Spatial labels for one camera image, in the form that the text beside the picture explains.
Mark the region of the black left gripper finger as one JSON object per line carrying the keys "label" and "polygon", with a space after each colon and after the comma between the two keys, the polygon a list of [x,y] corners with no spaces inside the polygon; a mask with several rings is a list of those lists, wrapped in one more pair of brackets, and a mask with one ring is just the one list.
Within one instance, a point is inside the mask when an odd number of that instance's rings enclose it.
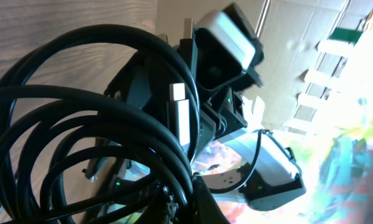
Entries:
{"label": "black left gripper finger", "polygon": [[197,224],[229,224],[201,176],[193,178],[195,214]]}

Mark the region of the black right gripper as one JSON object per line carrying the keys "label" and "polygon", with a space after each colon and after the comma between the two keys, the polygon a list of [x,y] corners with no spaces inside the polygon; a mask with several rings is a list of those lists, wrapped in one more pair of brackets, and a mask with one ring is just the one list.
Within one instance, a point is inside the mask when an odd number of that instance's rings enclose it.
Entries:
{"label": "black right gripper", "polygon": [[[196,80],[196,66],[198,60],[198,47],[196,38],[180,39],[179,45],[175,47],[178,54],[184,59],[191,71],[191,80]],[[143,51],[135,53],[130,61],[118,72],[115,78],[108,85],[104,94],[125,100],[130,95],[129,90],[121,90],[120,80],[123,73],[130,72],[132,68],[137,66],[145,55]],[[196,154],[200,152],[203,147],[198,145],[198,138],[200,137],[200,102],[197,93],[189,89],[184,81],[169,84],[168,88],[168,112],[167,124],[172,129],[172,133],[180,141],[182,146],[189,143],[192,145],[186,150],[188,159],[194,161]]]}

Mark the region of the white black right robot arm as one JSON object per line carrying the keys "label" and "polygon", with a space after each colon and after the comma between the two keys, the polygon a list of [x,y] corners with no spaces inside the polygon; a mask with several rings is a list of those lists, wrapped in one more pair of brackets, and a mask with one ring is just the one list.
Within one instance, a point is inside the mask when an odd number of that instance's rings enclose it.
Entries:
{"label": "white black right robot arm", "polygon": [[[192,137],[188,139],[186,150],[181,154],[187,157],[187,161],[193,160],[195,154],[201,150],[198,145],[198,130],[200,124],[200,95],[195,83],[194,64],[197,61],[197,48],[194,39],[182,39],[178,50],[172,50],[170,46],[157,37],[147,40],[140,40],[135,37],[123,41],[124,45],[133,47],[138,52],[133,56],[132,62],[140,60],[145,54],[156,56],[164,65],[172,69],[172,77],[180,81],[184,86],[185,97],[189,101],[191,109],[189,115],[189,128]],[[272,135],[265,131],[258,133],[257,139],[251,142],[236,140],[239,148],[236,150],[249,166],[249,170],[241,173],[242,179],[238,183],[223,189],[212,189],[213,194],[219,195],[223,200],[236,200],[243,196],[249,206],[254,210],[274,210],[306,192],[302,181],[302,175],[297,172],[295,175],[288,174],[285,177],[280,175],[291,168],[298,169],[293,158],[292,151],[281,147],[277,141],[272,147],[262,146],[262,139],[272,139]]]}

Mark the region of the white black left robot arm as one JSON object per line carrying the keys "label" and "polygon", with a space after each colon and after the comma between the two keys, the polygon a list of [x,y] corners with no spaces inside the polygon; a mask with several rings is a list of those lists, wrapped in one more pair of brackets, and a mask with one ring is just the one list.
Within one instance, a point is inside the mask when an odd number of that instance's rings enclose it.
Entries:
{"label": "white black left robot arm", "polygon": [[150,140],[159,147],[155,150],[174,171],[175,178],[183,187],[188,199],[188,210],[183,210],[175,200],[175,193],[149,174],[135,182],[117,178],[124,156],[118,157],[110,168],[105,180],[97,191],[97,196],[119,193],[131,189],[105,202],[85,215],[88,223],[116,223],[143,210],[136,223],[228,223],[203,178],[191,174],[190,161],[184,150],[173,150],[156,138]]}

